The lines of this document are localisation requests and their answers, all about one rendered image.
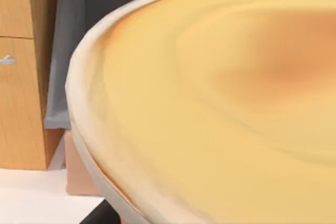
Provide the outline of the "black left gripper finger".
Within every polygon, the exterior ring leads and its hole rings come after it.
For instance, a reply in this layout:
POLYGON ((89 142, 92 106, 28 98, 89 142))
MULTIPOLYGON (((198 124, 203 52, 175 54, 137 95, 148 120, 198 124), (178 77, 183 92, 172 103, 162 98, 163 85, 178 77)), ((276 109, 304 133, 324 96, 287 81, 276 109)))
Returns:
POLYGON ((121 218, 111 205, 103 200, 79 224, 121 224, 121 218))

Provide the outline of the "round yellow bread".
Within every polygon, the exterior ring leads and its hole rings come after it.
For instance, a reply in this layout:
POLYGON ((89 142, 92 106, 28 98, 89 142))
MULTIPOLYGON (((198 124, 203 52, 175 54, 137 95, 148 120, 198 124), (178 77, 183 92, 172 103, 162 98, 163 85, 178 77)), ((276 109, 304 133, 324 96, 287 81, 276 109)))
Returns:
POLYGON ((127 224, 336 224, 336 0, 132 1, 66 96, 127 224))

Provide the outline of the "salmon-coloured shallow box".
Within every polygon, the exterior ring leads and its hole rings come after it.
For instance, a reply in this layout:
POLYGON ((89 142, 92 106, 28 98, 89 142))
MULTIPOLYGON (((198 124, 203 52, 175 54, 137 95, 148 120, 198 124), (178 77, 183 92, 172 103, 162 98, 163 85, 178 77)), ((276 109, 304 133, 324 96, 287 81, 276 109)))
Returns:
POLYGON ((75 196, 101 196, 75 147, 71 131, 64 134, 65 166, 67 173, 66 192, 75 196))

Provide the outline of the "wooden drawer front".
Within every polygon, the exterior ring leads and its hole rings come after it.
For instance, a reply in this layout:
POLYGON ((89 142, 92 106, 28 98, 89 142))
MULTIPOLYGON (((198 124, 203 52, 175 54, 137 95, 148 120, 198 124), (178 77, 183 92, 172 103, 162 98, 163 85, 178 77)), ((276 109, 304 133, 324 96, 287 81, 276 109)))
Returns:
POLYGON ((0 38, 0 59, 10 55, 15 65, 0 65, 0 168, 47 167, 34 42, 0 38))
POLYGON ((33 38, 30 0, 0 0, 0 36, 33 38))

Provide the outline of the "wooden cupboard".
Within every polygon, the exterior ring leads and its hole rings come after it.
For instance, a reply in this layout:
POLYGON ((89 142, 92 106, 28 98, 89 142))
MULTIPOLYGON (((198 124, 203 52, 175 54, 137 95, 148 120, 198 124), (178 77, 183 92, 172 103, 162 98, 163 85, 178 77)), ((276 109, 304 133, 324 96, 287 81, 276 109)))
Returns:
POLYGON ((47 162, 46 169, 48 168, 64 133, 61 129, 48 130, 44 127, 44 116, 46 114, 49 88, 51 52, 54 38, 56 6, 57 0, 30 0, 34 36, 33 38, 22 38, 31 39, 34 42, 36 73, 41 107, 41 121, 43 126, 44 147, 47 162))

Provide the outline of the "grey cabinet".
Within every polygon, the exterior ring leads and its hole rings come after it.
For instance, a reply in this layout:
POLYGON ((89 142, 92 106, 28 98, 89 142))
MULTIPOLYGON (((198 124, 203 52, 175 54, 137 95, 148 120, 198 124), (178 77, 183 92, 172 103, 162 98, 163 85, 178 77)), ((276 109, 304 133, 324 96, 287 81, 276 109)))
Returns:
POLYGON ((71 55, 87 31, 86 1, 57 0, 44 127, 69 129, 65 82, 71 55))

